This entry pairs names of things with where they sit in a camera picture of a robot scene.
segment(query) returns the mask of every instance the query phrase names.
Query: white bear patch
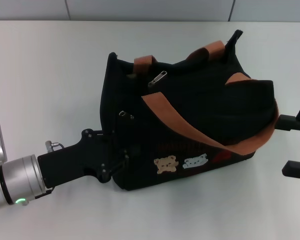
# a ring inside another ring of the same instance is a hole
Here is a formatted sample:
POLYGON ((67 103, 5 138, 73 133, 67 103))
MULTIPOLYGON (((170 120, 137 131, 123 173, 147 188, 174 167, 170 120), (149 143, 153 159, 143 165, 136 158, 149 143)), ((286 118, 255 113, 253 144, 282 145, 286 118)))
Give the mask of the white bear patch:
POLYGON ((206 156, 207 156, 207 154, 204 153, 200 156, 187 158, 187 159, 184 160, 184 164, 182 165, 182 167, 184 169, 189 169, 189 168, 202 166, 202 165, 204 165, 208 162, 208 159, 206 158, 206 156))

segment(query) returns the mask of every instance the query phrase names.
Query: white surface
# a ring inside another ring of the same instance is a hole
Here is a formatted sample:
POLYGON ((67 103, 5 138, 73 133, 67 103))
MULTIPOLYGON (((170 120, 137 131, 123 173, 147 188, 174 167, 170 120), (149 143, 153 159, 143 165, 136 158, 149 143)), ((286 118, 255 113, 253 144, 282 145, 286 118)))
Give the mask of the white surface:
MULTIPOLYGON (((8 159, 100 129, 107 57, 175 63, 236 29, 243 69, 273 80, 282 114, 300 109, 300 23, 0 22, 0 122, 8 159)), ((300 132, 277 130, 252 159, 126 192, 84 177, 0 210, 0 239, 300 240, 300 132)))
POLYGON ((227 21, 233 0, 67 0, 71 20, 227 21))
POLYGON ((300 22, 300 0, 236 0, 231 21, 300 22))
POLYGON ((0 20, 68 20, 65 0, 0 0, 0 20))

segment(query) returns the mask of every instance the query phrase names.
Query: black handbag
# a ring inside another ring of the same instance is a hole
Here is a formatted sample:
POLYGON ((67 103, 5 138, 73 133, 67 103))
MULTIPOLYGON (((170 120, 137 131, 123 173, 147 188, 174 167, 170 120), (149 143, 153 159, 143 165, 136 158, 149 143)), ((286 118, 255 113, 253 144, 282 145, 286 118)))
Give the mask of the black handbag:
POLYGON ((273 82, 243 71, 235 52, 242 33, 175 64, 109 55, 100 118, 111 165, 123 166, 113 176, 122 189, 238 163, 269 140, 279 115, 273 82))

